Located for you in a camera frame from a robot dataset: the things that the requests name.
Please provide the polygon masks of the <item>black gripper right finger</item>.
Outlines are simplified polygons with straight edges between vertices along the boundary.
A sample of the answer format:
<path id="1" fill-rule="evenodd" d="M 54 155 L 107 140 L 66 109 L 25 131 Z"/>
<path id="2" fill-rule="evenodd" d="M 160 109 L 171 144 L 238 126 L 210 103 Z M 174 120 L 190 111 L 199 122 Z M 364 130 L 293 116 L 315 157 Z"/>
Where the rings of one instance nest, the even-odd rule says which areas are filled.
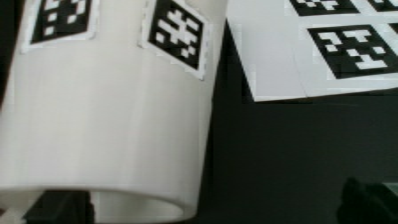
<path id="1" fill-rule="evenodd" d="M 338 224 L 398 224 L 398 183 L 347 179 Z"/>

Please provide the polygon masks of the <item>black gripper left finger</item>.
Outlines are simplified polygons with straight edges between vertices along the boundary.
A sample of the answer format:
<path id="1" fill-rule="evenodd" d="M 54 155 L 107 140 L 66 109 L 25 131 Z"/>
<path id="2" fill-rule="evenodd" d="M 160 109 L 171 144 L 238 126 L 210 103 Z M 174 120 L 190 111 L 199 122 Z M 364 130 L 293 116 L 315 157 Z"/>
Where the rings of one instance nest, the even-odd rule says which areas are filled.
<path id="1" fill-rule="evenodd" d="M 46 190 L 23 215 L 27 224 L 94 224 L 87 191 Z"/>

